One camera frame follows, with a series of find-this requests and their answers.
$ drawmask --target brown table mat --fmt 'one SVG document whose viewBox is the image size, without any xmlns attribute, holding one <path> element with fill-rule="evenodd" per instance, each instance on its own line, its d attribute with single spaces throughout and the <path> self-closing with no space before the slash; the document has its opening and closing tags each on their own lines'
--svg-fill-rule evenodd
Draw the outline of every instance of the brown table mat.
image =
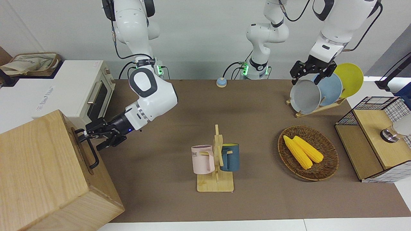
<svg viewBox="0 0 411 231">
<path fill-rule="evenodd" d="M 341 106 L 295 118 L 285 104 L 288 80 L 171 80 L 179 103 L 100 153 L 126 211 L 112 222 L 220 221 L 411 216 L 394 184 L 360 183 L 334 124 L 349 110 Z M 126 80 L 117 85 L 106 118 L 123 112 L 138 96 Z M 233 193 L 199 193 L 190 147 L 212 144 L 214 124 L 224 142 L 240 144 L 240 171 Z M 281 131 L 306 125 L 337 149 L 339 168 L 321 182 L 293 175 L 277 153 Z"/>
</svg>

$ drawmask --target plate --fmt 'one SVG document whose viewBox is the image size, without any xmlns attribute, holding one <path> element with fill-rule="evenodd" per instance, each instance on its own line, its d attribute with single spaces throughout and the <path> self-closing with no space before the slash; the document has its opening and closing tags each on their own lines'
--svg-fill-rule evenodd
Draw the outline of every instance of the plate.
<svg viewBox="0 0 411 231">
<path fill-rule="evenodd" d="M 313 163 L 310 169 L 303 169 L 287 148 L 283 135 L 290 138 L 294 138 L 294 136 L 301 137 L 323 154 L 323 161 Z M 278 138 L 278 153 L 288 169 L 306 180 L 319 181 L 328 179 L 338 169 L 338 155 L 334 145 L 321 132 L 311 127 L 297 125 L 285 129 Z"/>
<path fill-rule="evenodd" d="M 361 69 L 352 63 L 342 63 L 337 66 L 334 73 L 341 79 L 345 89 L 341 98 L 347 98 L 357 93 L 364 82 L 364 74 Z"/>
<path fill-rule="evenodd" d="M 291 89 L 290 103 L 296 112 L 309 114 L 317 109 L 321 101 L 320 88 L 313 81 L 299 80 Z"/>
<path fill-rule="evenodd" d="M 330 77 L 321 79 L 320 83 L 317 85 L 320 88 L 321 96 L 325 99 L 320 103 L 320 106 L 327 106 L 333 104 L 338 100 L 342 93 L 342 82 L 338 75 L 332 74 Z"/>
</svg>

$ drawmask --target green led light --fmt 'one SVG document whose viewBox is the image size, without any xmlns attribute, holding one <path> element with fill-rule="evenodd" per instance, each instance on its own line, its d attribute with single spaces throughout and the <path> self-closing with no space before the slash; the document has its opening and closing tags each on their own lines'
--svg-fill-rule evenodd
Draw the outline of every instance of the green led light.
<svg viewBox="0 0 411 231">
<path fill-rule="evenodd" d="M 157 65 L 157 72 L 158 75 L 162 75 L 163 74 L 163 69 L 161 68 L 161 66 Z"/>
<path fill-rule="evenodd" d="M 242 69 L 242 75 L 247 76 L 247 74 L 248 74 L 248 65 L 246 63 L 246 64 L 244 64 L 244 67 Z"/>
</svg>

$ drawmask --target pink mug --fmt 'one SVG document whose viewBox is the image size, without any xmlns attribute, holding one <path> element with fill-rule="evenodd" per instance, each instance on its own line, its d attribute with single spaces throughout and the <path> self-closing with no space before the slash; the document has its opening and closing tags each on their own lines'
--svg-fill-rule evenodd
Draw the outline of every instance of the pink mug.
<svg viewBox="0 0 411 231">
<path fill-rule="evenodd" d="M 197 145 L 191 147 L 193 170 L 195 174 L 208 174 L 215 170 L 212 145 Z"/>
</svg>

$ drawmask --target oven window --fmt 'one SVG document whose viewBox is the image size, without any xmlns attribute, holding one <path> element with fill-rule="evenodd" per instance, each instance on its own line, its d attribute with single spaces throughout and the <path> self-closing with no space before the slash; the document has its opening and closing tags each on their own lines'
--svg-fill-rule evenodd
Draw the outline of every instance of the oven window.
<svg viewBox="0 0 411 231">
<path fill-rule="evenodd" d="M 88 109 L 88 112 L 87 112 L 87 116 L 91 119 L 91 121 L 98 119 L 100 111 L 104 104 L 104 99 L 107 96 L 107 92 L 108 92 L 107 88 L 103 83 L 97 95 L 95 104 L 90 105 L 90 108 Z"/>
</svg>

